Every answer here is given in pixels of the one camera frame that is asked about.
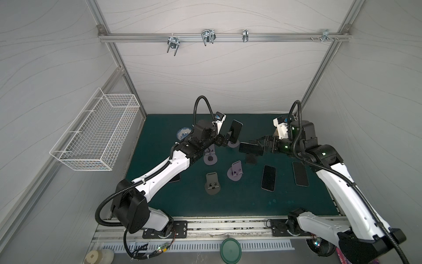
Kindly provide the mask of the grey phone stand middle back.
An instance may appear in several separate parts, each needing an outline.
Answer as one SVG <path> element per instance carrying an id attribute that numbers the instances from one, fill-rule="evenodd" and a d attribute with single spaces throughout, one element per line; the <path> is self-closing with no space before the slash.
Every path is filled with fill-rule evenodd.
<path id="1" fill-rule="evenodd" d="M 216 153 L 215 153 L 215 145 L 214 144 L 211 145 L 210 147 L 208 147 L 207 149 L 205 149 L 203 160 L 204 160 L 204 163 L 208 166 L 213 166 L 217 163 L 218 158 L 217 158 Z"/>

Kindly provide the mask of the metal clamp middle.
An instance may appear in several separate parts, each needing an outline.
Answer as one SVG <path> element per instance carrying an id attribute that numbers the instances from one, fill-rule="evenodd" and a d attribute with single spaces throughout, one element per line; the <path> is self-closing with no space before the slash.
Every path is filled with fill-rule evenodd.
<path id="1" fill-rule="evenodd" d="M 214 44 L 214 41 L 216 39 L 215 30 L 214 29 L 206 29 L 201 32 L 202 41 L 205 46 L 207 46 L 208 43 Z"/>

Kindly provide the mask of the grey phone stand right back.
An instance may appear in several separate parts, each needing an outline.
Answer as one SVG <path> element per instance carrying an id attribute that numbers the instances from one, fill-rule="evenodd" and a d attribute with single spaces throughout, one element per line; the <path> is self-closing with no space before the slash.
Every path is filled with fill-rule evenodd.
<path id="1" fill-rule="evenodd" d="M 237 148 L 237 147 L 240 145 L 240 141 L 239 141 L 239 140 L 237 140 L 237 141 L 236 141 L 236 143 L 232 143 L 231 141 L 229 141 L 229 142 L 227 143 L 227 145 L 228 145 L 228 147 L 230 147 L 230 148 Z"/>

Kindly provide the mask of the aluminium overhead rail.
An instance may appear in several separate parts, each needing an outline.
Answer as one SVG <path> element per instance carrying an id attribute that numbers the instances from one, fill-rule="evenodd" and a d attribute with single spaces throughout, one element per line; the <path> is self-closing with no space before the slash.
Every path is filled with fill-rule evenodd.
<path id="1" fill-rule="evenodd" d="M 240 33 L 215 33 L 215 43 L 220 42 L 312 42 L 310 37 L 319 37 L 322 33 L 252 33 L 243 31 Z M 338 37 L 339 42 L 346 42 L 352 38 L 350 34 L 330 33 L 332 37 Z M 181 43 L 202 42 L 200 33 L 173 33 L 173 34 L 105 34 L 98 38 L 101 42 L 125 43 L 125 42 L 150 42 L 166 43 L 168 38 L 176 36 Z"/>

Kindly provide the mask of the grey phone stand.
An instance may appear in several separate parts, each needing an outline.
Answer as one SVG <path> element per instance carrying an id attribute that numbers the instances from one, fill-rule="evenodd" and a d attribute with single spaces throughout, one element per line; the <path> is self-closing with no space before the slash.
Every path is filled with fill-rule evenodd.
<path id="1" fill-rule="evenodd" d="M 234 162 L 227 171 L 227 177 L 235 182 L 238 182 L 243 176 L 242 162 Z"/>
<path id="2" fill-rule="evenodd" d="M 217 172 L 212 172 L 206 174 L 206 184 L 204 186 L 205 191 L 209 195 L 215 195 L 221 190 L 221 186 L 219 184 L 218 174 Z"/>
<path id="3" fill-rule="evenodd" d="M 232 143 L 231 141 L 229 141 L 229 142 L 227 143 L 227 145 L 228 145 L 228 147 L 230 147 L 230 148 L 237 148 L 237 147 L 240 145 L 240 141 L 239 141 L 239 140 L 237 140 L 237 141 L 236 141 L 236 143 Z"/>
<path id="4" fill-rule="evenodd" d="M 210 147 L 208 147 L 207 149 L 205 149 L 203 160 L 204 160 L 204 163 L 208 166 L 213 166 L 217 163 L 218 158 L 217 158 L 216 153 L 215 153 L 215 145 L 214 144 L 211 145 Z"/>

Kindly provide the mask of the metal clamp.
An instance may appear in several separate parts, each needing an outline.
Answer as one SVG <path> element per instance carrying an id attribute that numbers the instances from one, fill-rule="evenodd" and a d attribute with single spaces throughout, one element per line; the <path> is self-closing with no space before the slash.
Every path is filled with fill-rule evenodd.
<path id="1" fill-rule="evenodd" d="M 214 41 L 216 39 L 215 30 L 214 29 L 206 29 L 201 32 L 202 41 L 205 46 L 207 46 L 208 43 L 214 44 Z"/>
<path id="2" fill-rule="evenodd" d="M 176 54 L 178 52 L 178 49 L 180 47 L 180 40 L 179 40 L 179 38 L 176 37 L 176 36 L 169 37 L 168 38 L 168 41 L 167 41 L 167 45 L 168 45 L 168 47 L 167 47 L 167 53 L 169 53 L 170 50 L 173 50 L 174 51 L 173 56 L 176 56 Z"/>

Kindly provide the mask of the green round lid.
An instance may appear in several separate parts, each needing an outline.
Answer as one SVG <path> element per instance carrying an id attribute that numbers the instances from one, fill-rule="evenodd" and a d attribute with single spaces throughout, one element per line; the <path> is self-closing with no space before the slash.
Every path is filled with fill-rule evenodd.
<path id="1" fill-rule="evenodd" d="M 242 256 L 240 243 L 234 238 L 225 239 L 220 245 L 220 256 L 225 264 L 237 264 Z"/>

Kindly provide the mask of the grey phone stand right front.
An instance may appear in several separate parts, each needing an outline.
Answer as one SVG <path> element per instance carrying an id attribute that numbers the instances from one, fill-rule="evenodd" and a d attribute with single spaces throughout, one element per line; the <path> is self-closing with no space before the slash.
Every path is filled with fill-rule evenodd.
<path id="1" fill-rule="evenodd" d="M 234 162 L 227 171 L 227 177 L 235 182 L 238 182 L 243 176 L 242 162 Z"/>

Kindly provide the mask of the grey phone stand left front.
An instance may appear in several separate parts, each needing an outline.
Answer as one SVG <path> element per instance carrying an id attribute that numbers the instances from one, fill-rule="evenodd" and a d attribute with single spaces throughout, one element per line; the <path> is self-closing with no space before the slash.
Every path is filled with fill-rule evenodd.
<path id="1" fill-rule="evenodd" d="M 219 184 L 218 174 L 217 172 L 212 172 L 206 174 L 206 184 L 204 186 L 205 191 L 209 195 L 215 195 L 221 190 L 221 186 Z"/>

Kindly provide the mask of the metal bracket right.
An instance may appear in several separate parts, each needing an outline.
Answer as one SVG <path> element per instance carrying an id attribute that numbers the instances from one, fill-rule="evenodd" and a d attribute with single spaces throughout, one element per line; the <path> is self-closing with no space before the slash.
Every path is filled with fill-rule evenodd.
<path id="1" fill-rule="evenodd" d="M 316 38 L 310 37 L 309 39 L 313 42 L 319 42 L 319 43 L 339 41 L 338 37 L 332 37 L 330 35 L 330 32 L 328 29 L 324 30 L 319 37 L 316 37 Z"/>

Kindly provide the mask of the white round object floor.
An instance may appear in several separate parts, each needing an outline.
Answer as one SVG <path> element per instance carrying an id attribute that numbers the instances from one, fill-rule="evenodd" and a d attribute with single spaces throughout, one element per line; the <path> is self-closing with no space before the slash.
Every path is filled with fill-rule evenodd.
<path id="1" fill-rule="evenodd" d="M 114 251 L 110 249 L 91 250 L 84 258 L 83 264 L 111 264 Z"/>

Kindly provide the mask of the phone on horizontal stand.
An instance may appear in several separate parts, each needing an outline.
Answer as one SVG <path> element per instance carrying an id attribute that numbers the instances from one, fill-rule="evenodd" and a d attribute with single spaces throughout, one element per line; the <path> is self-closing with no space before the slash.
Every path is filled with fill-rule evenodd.
<path id="1" fill-rule="evenodd" d="M 259 144 L 253 143 L 240 143 L 238 151 L 243 154 L 254 156 L 263 156 L 264 154 L 264 148 Z"/>

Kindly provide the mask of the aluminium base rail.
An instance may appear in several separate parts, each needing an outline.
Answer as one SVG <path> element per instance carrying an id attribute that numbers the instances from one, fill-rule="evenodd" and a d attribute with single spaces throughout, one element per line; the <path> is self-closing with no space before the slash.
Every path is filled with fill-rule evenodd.
<path id="1" fill-rule="evenodd" d="M 313 235 L 302 233 L 292 236 L 287 231 L 276 234 L 271 221 L 285 223 L 286 216 L 255 217 L 179 217 L 176 221 L 186 224 L 183 237 L 160 239 L 156 235 L 143 238 L 143 232 L 124 235 L 123 227 L 98 227 L 94 233 L 89 250 L 110 249 L 114 253 L 125 252 L 123 240 L 134 251 L 147 245 L 147 252 L 153 252 L 165 243 L 170 244 L 170 253 L 218 252 L 227 238 L 237 240 L 243 252 L 294 250 L 299 240 L 313 239 Z"/>

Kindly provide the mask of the black round fan floor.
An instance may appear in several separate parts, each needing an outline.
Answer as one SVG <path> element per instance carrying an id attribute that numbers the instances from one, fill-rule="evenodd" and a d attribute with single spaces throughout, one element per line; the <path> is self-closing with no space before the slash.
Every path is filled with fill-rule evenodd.
<path id="1" fill-rule="evenodd" d="M 309 249 L 320 257 L 329 257 L 336 251 L 336 246 L 320 237 L 307 239 Z"/>

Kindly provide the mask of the blue white ceramic bowl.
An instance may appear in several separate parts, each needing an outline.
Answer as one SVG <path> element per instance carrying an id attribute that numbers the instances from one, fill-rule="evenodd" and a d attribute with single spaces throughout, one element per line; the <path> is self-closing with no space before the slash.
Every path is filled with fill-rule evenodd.
<path id="1" fill-rule="evenodd" d="M 189 127 L 184 127 L 178 130 L 176 133 L 176 138 L 178 141 L 184 140 L 190 133 L 192 132 L 192 129 Z"/>

